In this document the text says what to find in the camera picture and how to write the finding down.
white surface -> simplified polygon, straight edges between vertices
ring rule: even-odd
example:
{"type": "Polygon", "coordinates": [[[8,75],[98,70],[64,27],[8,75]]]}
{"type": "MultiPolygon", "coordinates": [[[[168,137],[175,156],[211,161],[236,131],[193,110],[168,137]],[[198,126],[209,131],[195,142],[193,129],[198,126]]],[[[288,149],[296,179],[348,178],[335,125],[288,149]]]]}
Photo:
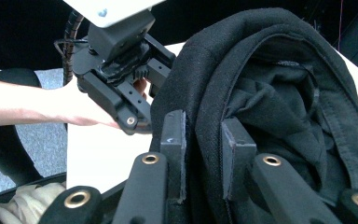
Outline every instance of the white surface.
{"type": "MultiPolygon", "coordinates": [[[[168,46],[176,55],[183,44],[168,46]]],[[[344,58],[358,91],[358,68],[344,58]]],[[[133,160],[149,149],[151,135],[127,136],[103,125],[68,125],[67,187],[92,186],[104,193],[128,178],[133,160]]]]}
{"type": "Polygon", "coordinates": [[[108,27],[164,0],[63,0],[98,27],[108,27]]]}

robotic arm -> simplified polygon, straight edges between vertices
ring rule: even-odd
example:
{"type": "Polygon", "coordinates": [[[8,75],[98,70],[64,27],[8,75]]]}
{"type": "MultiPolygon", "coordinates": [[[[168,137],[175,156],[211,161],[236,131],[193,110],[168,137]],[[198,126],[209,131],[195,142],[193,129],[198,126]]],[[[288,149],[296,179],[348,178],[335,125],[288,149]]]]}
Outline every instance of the robotic arm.
{"type": "Polygon", "coordinates": [[[151,133],[150,105],[133,83],[146,78],[151,83],[149,95],[154,97],[175,59],[147,34],[155,21],[147,8],[160,1],[139,1],[140,5],[132,1],[131,7],[128,3],[97,1],[89,10],[87,2],[65,2],[83,11],[86,18],[89,15],[90,20],[88,36],[73,41],[72,69],[79,89],[111,115],[126,134],[151,133]]]}

